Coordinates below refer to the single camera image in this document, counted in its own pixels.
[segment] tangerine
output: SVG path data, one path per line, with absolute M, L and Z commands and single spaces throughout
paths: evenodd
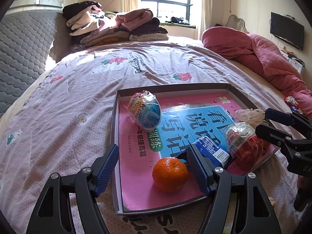
M 188 170 L 179 159 L 162 158 L 155 164 L 152 177 L 160 191 L 175 192 L 186 183 Z

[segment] pink book cover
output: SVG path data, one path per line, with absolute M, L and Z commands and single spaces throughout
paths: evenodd
M 160 98 L 158 102 L 162 110 L 161 122 L 151 132 L 133 122 L 125 107 L 128 103 L 120 103 L 121 193 L 124 210 L 128 212 L 165 209 L 204 198 L 189 167 L 186 184 L 172 193 L 161 192 L 153 185 L 153 167 L 163 157 L 175 157 L 204 134 L 226 147 L 222 128 L 239 122 L 235 111 L 241 107 L 226 93 Z M 274 151 L 271 145 L 255 166 Z M 227 171 L 246 174 L 235 161 Z

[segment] metal screw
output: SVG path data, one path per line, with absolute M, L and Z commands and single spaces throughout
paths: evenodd
M 221 167 L 216 167 L 216 168 L 215 168 L 215 172 L 216 172 L 216 173 L 222 173 L 222 172 L 223 172 L 223 168 L 221 168 Z
M 89 172 L 91 172 L 91 168 L 90 167 L 85 167 L 85 168 L 82 169 L 82 172 L 83 173 L 89 173 Z
M 52 173 L 51 174 L 51 179 L 56 179 L 58 177 L 58 174 L 57 173 Z
M 255 178 L 255 174 L 254 173 L 248 173 L 248 177 L 249 178 Z

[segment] bed sheet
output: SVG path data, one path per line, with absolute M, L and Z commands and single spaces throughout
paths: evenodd
M 76 173 L 103 155 L 110 143 L 117 90 L 174 83 L 230 83 L 263 110 L 290 111 L 281 92 L 266 80 L 188 38 L 105 45 L 70 54 L 29 87 L 0 120 L 0 210 L 13 229 L 18 234 L 26 231 L 51 173 Z M 293 129 L 274 125 L 301 138 Z M 286 167 L 278 151 L 255 172 L 277 202 L 283 234 L 292 233 L 302 216 L 292 205 L 297 175 Z M 114 215 L 110 187 L 97 201 L 111 234 L 197 233 L 209 204 L 204 200 L 158 215 L 125 217 Z M 76 232 L 83 233 L 74 196 L 71 206 Z M 234 208 L 231 200 L 227 230 Z

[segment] tv screen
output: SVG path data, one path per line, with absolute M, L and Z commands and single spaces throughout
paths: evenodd
M 303 50 L 305 28 L 295 20 L 271 12 L 270 33 L 292 46 Z

